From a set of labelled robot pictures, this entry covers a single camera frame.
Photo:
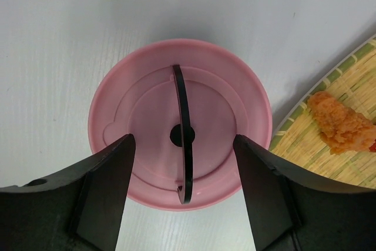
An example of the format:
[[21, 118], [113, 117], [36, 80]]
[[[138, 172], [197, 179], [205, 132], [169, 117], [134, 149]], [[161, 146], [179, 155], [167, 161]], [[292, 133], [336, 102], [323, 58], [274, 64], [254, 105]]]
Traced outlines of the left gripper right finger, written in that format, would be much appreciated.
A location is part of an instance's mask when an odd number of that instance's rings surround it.
[[233, 141], [257, 250], [374, 250], [375, 190], [299, 167], [243, 135]]

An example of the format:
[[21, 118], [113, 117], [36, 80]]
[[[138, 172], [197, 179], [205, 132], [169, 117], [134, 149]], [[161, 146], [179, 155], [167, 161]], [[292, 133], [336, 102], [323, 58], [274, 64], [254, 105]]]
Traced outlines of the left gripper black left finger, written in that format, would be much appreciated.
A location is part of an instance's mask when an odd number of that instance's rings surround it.
[[1, 189], [2, 250], [115, 250], [135, 158], [127, 134], [23, 186]]

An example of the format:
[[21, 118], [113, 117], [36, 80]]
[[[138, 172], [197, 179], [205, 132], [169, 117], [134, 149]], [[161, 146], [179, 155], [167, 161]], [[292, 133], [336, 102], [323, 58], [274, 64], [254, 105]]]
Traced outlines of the pink round lid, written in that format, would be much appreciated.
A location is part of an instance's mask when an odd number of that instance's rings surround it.
[[[185, 205], [177, 194], [182, 149], [170, 140], [180, 122], [173, 65], [182, 70], [195, 132], [193, 193]], [[249, 66], [220, 46], [194, 39], [155, 42], [128, 54], [100, 83], [88, 119], [92, 152], [125, 134], [135, 137], [127, 195], [169, 211], [206, 208], [238, 192], [235, 136], [268, 148], [272, 127], [266, 91]]]

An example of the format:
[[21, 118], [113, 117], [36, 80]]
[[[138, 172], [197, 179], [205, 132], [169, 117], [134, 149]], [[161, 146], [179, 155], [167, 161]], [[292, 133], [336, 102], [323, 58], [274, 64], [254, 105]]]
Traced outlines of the bamboo mat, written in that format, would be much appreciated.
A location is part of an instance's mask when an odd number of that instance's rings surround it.
[[270, 151], [323, 177], [375, 188], [375, 38], [306, 94], [277, 128]]

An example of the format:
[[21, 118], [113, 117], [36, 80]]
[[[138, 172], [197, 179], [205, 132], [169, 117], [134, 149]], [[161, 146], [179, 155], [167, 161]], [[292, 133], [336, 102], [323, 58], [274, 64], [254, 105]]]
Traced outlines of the orange cheese wedge toy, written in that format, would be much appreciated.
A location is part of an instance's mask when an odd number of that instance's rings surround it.
[[345, 106], [326, 91], [315, 93], [307, 105], [331, 154], [375, 151], [375, 125], [363, 114]]

